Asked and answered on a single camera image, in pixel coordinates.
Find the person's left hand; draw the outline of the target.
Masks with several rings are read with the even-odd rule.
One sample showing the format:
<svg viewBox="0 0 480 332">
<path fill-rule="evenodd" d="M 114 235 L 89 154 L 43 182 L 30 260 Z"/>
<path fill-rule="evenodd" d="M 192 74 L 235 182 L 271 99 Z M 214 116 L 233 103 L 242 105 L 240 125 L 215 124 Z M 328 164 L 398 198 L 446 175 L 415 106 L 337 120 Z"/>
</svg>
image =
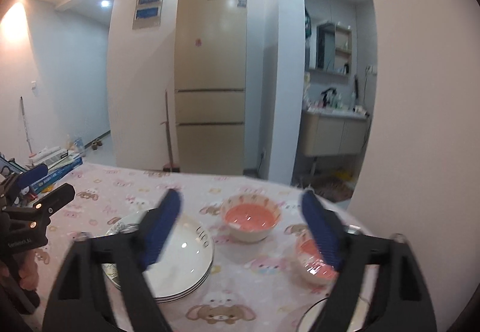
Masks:
<svg viewBox="0 0 480 332">
<path fill-rule="evenodd" d="M 39 283 L 38 264 L 35 259 L 35 250 L 16 254 L 14 255 L 14 260 L 19 268 L 19 286 L 26 291 L 35 291 L 38 288 Z"/>
</svg>

